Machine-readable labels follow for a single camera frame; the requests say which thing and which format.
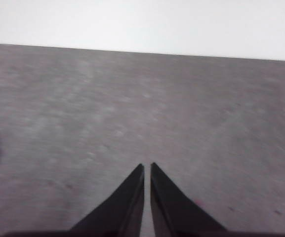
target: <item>black object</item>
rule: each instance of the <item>black object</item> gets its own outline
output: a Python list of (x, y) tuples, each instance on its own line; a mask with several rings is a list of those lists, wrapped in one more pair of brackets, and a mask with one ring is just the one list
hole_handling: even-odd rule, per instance
[[(138, 165), (114, 193), (65, 232), (10, 233), (6, 237), (139, 237), (144, 205), (144, 168)], [(227, 231), (151, 165), (151, 209), (157, 237), (285, 237)]]

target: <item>gray floor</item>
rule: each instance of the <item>gray floor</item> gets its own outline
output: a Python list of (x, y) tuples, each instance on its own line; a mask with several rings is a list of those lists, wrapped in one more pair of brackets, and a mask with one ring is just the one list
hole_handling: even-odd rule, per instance
[(285, 62), (0, 45), (0, 234), (68, 229), (153, 161), (225, 227), (285, 232)]

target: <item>floor texture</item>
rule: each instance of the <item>floor texture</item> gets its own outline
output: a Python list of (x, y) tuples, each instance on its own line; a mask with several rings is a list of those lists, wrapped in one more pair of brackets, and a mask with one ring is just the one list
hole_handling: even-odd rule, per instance
[(150, 163), (230, 230), (285, 232), (285, 62), (0, 45), (0, 234), (60, 230)]

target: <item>black prong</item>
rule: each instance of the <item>black prong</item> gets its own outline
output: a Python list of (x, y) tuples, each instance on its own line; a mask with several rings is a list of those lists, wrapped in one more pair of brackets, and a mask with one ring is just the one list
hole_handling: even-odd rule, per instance
[(157, 237), (226, 230), (188, 199), (155, 163), (151, 164), (151, 208)]
[(104, 237), (138, 237), (143, 206), (144, 167), (139, 164), (108, 199), (70, 231)]

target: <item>white wall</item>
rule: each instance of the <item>white wall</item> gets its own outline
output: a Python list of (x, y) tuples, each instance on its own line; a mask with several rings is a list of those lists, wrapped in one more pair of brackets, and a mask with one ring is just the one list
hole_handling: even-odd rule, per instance
[(285, 60), (285, 0), (0, 0), (0, 43)]

